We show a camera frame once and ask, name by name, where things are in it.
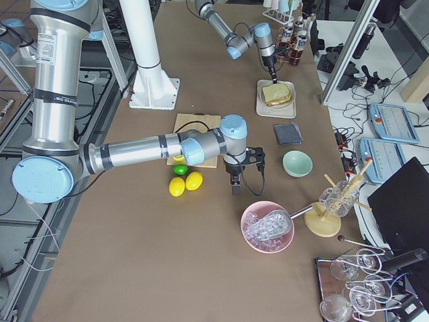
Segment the lemon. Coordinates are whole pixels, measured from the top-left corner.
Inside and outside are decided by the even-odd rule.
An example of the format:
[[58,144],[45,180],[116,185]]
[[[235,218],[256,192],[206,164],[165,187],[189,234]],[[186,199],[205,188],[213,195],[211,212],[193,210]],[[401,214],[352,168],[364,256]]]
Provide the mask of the lemon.
[[178,176],[173,178],[170,181],[168,190],[173,197],[179,197],[185,191],[185,180]]
[[186,178],[186,189],[193,191],[198,189],[202,184],[202,174],[200,172],[191,172]]

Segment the white label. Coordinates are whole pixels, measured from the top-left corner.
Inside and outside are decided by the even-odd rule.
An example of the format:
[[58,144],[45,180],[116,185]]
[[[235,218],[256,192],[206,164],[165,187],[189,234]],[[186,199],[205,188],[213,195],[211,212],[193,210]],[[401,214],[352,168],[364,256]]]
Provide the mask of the white label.
[[38,34],[38,60],[40,64],[55,65],[56,36]]
[[414,303],[411,303],[411,305],[405,309],[405,312],[406,312],[407,314],[410,314],[410,313],[411,313],[412,311],[414,311],[415,309],[417,309],[417,306],[415,306],[415,305],[414,305]]

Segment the light blue robot joint cap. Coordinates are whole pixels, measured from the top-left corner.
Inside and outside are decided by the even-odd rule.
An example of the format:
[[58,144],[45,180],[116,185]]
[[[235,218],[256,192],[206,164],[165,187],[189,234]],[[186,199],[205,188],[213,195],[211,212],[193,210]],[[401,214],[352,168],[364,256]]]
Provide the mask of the light blue robot joint cap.
[[2,50],[6,56],[10,56],[15,53],[15,49],[5,42],[0,42],[0,50]]
[[84,6],[88,0],[35,0],[35,2],[49,10],[71,11]]
[[234,47],[228,47],[227,52],[232,59],[237,59],[238,57],[241,56],[240,51]]
[[62,162],[47,156],[23,159],[12,173],[12,183],[24,198],[35,203],[53,203],[74,186],[71,171]]
[[17,18],[4,19],[1,23],[10,28],[18,28],[25,26],[24,23]]
[[91,33],[88,35],[88,37],[85,38],[85,40],[98,42],[100,40],[103,40],[103,36],[104,36],[103,30],[94,30],[94,31],[91,31]]
[[246,120],[240,115],[227,115],[221,120],[221,132],[232,139],[244,139],[247,137]]
[[261,22],[255,26],[255,35],[257,37],[266,37],[270,35],[271,28],[267,22]]
[[180,142],[180,146],[187,165],[194,166],[204,162],[204,150],[197,140],[188,138]]

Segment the white plate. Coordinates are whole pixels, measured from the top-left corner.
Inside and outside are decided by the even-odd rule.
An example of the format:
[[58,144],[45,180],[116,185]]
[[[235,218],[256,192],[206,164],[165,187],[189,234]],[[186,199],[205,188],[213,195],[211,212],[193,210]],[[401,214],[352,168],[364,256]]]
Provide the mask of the white plate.
[[289,87],[289,90],[292,94],[292,98],[290,102],[268,107],[265,105],[262,97],[262,88],[272,84],[272,80],[259,80],[257,82],[257,91],[256,91],[256,113],[260,116],[268,116],[268,117],[281,117],[286,119],[293,119],[296,116],[296,105],[295,105],[295,86],[291,82],[284,82],[278,80],[277,83],[285,84]]

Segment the white pillar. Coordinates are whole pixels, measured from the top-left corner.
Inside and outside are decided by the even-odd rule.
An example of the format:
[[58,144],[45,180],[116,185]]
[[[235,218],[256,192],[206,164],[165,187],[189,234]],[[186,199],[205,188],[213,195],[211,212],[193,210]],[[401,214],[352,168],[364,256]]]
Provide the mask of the white pillar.
[[120,0],[138,71],[130,107],[174,109],[180,81],[162,70],[148,0]]

